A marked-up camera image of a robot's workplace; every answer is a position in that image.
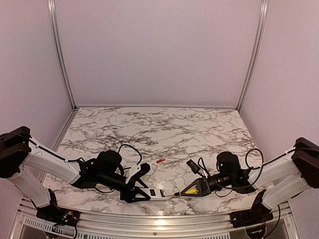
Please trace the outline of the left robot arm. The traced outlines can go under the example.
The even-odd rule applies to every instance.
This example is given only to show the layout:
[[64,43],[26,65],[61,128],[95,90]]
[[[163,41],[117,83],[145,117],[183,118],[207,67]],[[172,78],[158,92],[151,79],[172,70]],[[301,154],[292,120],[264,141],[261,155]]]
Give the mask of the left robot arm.
[[39,143],[26,126],[0,136],[1,178],[13,183],[31,199],[38,218],[55,225],[77,226],[79,212],[58,206],[54,192],[45,188],[29,167],[54,175],[80,189],[94,189],[102,184],[119,191],[120,199],[127,203],[149,201],[151,196],[143,191],[147,186],[141,177],[150,171],[150,165],[137,165],[125,175],[121,161],[121,155],[113,150],[102,151],[96,158],[87,161],[65,158]]

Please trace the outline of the white battery cover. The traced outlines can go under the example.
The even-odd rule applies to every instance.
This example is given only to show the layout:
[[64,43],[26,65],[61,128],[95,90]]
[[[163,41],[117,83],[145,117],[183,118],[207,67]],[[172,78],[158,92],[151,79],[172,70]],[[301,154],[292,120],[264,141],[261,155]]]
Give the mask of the white battery cover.
[[166,179],[166,175],[163,175],[163,174],[157,174],[156,176],[154,176],[154,180],[157,183],[161,183],[165,179]]

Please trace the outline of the white red remote control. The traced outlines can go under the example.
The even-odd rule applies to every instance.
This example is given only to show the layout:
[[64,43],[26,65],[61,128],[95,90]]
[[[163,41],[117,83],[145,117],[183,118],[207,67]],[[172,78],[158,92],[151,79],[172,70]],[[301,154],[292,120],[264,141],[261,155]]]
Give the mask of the white red remote control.
[[150,201],[165,201],[168,200],[166,190],[159,188],[141,188],[141,190],[150,196]]

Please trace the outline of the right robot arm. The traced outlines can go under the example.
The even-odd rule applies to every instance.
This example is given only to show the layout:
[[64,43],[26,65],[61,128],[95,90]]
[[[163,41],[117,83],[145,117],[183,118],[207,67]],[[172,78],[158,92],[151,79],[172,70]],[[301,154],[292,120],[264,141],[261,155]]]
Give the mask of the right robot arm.
[[224,151],[216,157],[217,174],[194,180],[175,196],[204,197],[220,189],[239,194],[259,190],[250,209],[230,214],[234,228],[273,219],[272,209],[303,191],[319,187],[319,147],[300,137],[292,149],[259,167],[242,169],[238,156]]

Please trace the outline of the yellow handled screwdriver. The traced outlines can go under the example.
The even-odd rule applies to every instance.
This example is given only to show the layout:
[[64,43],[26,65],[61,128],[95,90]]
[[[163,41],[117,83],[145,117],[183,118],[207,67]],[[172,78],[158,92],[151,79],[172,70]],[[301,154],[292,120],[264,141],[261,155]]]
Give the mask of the yellow handled screwdriver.
[[171,195],[167,195],[167,197],[200,197],[198,190],[196,188],[191,188],[179,192],[175,192]]

